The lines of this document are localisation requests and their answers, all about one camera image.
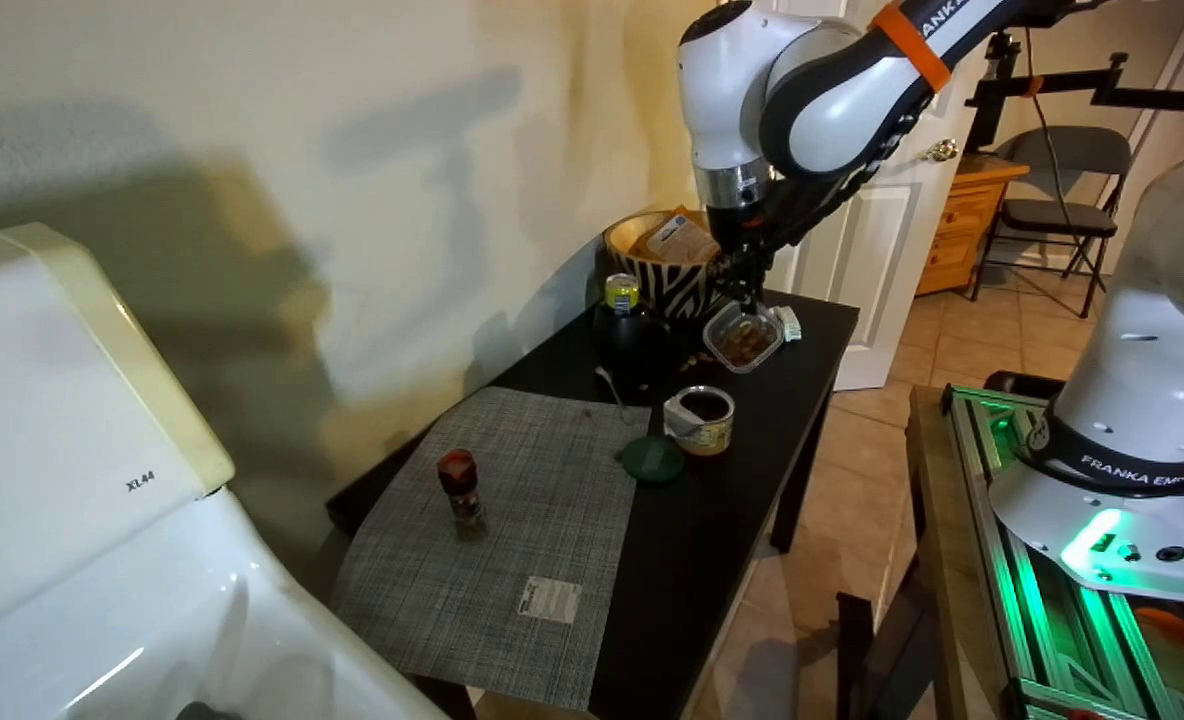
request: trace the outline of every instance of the small card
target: small card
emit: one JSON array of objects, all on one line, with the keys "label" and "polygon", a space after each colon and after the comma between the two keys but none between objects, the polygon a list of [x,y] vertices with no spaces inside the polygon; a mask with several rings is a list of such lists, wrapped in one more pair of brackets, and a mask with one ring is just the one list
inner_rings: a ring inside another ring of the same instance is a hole
[{"label": "small card", "polygon": [[515,602],[515,618],[576,623],[585,585],[529,577]]}]

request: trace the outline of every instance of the door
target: door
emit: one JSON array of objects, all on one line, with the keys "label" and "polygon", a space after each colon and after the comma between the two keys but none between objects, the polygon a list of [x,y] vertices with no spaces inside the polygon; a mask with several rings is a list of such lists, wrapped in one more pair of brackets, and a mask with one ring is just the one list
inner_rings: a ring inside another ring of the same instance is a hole
[{"label": "door", "polygon": [[964,99],[981,73],[985,50],[959,62],[886,174],[798,250],[783,250],[769,272],[776,292],[861,309],[837,388],[886,388],[889,381],[967,131]]}]

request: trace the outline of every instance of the green light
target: green light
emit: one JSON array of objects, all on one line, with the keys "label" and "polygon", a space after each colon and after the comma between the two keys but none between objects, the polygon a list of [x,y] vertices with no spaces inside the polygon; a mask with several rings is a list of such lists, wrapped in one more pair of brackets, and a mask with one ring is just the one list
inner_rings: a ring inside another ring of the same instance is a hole
[{"label": "green light", "polygon": [[1120,530],[1120,509],[1106,509],[1106,511],[1095,511],[1076,537],[1074,537],[1074,544],[1061,553],[1064,555],[1064,565],[1074,570],[1074,572],[1089,572],[1092,570],[1092,553],[1106,553],[1112,540],[1112,534]]},{"label": "green light", "polygon": [[998,446],[1002,461],[1020,456],[1023,441],[1020,441],[1020,426],[1012,421],[1012,413],[993,415],[990,434],[993,434],[993,446]]}]

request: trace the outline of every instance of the toilet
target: toilet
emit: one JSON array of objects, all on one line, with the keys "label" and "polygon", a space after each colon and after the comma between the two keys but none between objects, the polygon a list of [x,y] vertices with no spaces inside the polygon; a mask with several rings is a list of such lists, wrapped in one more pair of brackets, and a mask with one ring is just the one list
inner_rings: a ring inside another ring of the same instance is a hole
[{"label": "toilet", "polygon": [[91,255],[0,234],[0,720],[441,716],[315,603]]}]

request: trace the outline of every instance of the mug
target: mug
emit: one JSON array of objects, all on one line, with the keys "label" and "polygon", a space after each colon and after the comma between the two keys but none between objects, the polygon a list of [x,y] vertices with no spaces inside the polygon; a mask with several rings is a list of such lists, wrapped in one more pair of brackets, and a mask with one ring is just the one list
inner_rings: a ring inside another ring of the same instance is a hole
[{"label": "mug", "polygon": [[735,400],[713,383],[690,383],[665,400],[665,438],[673,438],[690,456],[727,454],[735,426]]}]

